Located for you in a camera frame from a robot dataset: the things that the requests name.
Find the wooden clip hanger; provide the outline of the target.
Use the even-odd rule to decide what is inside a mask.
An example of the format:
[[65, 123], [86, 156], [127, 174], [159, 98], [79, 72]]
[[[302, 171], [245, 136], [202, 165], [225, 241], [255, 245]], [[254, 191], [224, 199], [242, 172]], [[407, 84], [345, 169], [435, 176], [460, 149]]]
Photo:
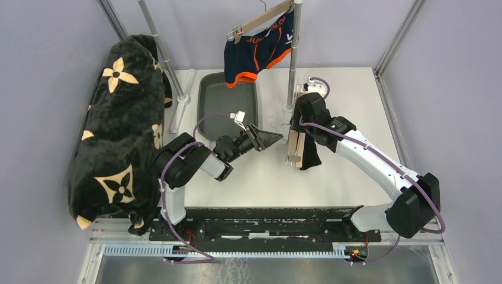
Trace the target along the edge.
[[294, 1], [282, 1], [281, 3], [275, 5], [270, 9], [267, 9], [265, 12], [247, 21], [246, 23], [234, 27], [229, 33], [227, 33], [227, 41], [234, 41], [235, 43], [238, 43], [245, 33], [254, 30], [258, 26], [264, 24], [267, 21], [270, 21], [276, 16], [279, 16], [283, 12], [293, 11], [295, 9], [295, 5], [296, 3]]
[[[303, 84], [298, 84], [295, 88], [294, 106], [298, 97], [304, 95]], [[269, 117], [269, 125], [279, 132], [281, 117], [278, 113], [272, 114]], [[292, 129], [289, 131], [289, 139], [287, 143], [287, 158], [286, 165], [299, 169], [302, 166], [303, 150], [304, 150], [305, 134], [298, 133]]]

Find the black underwear white waistband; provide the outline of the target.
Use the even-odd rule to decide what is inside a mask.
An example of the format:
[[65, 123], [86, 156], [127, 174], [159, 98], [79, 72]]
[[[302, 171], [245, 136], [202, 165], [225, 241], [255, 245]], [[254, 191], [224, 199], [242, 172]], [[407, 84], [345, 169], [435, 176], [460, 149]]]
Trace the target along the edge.
[[311, 167], [316, 167], [321, 164], [322, 162], [317, 153], [315, 139], [306, 134], [304, 140], [302, 166], [300, 167], [300, 170], [307, 170]]

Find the navy orange underwear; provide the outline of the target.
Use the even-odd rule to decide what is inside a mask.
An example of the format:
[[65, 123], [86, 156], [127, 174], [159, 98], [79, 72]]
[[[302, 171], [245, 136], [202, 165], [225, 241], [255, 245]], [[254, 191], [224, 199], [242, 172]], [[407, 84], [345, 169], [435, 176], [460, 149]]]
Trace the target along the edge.
[[292, 47], [294, 12], [283, 13], [270, 27], [253, 36], [242, 36], [238, 43], [226, 42], [224, 79], [228, 88], [240, 82], [254, 82], [258, 73], [280, 63]]

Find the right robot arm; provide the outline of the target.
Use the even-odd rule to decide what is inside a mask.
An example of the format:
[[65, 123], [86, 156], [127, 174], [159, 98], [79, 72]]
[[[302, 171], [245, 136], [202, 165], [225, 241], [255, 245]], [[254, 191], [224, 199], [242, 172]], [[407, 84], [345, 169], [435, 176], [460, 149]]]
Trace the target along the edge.
[[297, 98], [291, 128], [305, 136], [301, 170], [321, 165], [317, 146], [352, 162], [388, 195], [390, 202], [359, 206], [344, 216], [342, 233], [357, 241], [371, 230], [393, 230], [413, 238], [433, 218], [440, 217], [440, 186], [432, 173], [421, 175], [399, 164], [357, 130], [343, 116], [333, 117], [324, 98], [310, 92]]

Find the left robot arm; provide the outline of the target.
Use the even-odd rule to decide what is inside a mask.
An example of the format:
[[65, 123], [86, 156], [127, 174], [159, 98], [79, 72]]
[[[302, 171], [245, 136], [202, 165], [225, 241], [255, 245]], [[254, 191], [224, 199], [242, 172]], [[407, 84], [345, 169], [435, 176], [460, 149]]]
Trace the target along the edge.
[[233, 171], [231, 162], [251, 150], [264, 151], [283, 137], [249, 124], [236, 138], [219, 137], [212, 150], [188, 133], [182, 133], [161, 148], [153, 164], [159, 174], [160, 213], [166, 220], [165, 235], [174, 241], [185, 236], [186, 224], [182, 221], [186, 217], [185, 188], [198, 171], [221, 182]]

